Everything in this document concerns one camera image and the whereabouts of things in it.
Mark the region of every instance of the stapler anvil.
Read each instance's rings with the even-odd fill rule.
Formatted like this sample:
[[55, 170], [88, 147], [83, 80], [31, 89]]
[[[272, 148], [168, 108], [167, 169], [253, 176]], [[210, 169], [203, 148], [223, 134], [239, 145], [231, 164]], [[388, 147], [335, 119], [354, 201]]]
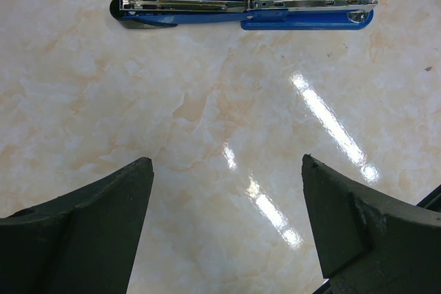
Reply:
[[126, 28], [240, 21], [245, 30], [358, 30], [376, 0], [112, 0], [110, 13]]

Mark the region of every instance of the open stapler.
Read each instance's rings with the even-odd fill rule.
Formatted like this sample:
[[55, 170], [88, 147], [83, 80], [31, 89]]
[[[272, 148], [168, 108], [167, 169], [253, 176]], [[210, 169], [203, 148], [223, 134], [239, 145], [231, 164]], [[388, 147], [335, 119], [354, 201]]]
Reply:
[[113, 0], [110, 13], [126, 28], [240, 21], [245, 30], [358, 30], [376, 0]]

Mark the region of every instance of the marble floor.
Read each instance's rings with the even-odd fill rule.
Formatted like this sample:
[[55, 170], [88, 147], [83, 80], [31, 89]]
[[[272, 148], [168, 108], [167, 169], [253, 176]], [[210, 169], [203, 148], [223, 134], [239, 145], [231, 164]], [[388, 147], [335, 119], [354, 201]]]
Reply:
[[441, 0], [360, 31], [126, 30], [111, 0], [0, 0], [0, 217], [147, 156], [128, 293], [312, 293], [303, 154], [412, 204], [441, 181]]

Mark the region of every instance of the blue stapler handle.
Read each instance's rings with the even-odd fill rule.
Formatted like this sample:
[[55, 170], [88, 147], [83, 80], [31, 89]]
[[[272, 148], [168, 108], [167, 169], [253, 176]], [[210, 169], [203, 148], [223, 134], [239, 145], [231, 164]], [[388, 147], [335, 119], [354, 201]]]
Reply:
[[112, 0], [126, 28], [240, 21], [245, 30], [358, 30], [373, 18], [373, 0]]

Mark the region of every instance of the beige tile floor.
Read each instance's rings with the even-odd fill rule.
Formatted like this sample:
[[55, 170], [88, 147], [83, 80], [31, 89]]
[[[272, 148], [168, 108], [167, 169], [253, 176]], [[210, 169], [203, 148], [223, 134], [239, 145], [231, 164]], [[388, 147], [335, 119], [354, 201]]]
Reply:
[[0, 0], [0, 217], [140, 156], [130, 294], [311, 293], [302, 155], [410, 203], [441, 181], [441, 0], [365, 30], [126, 30], [111, 0]]

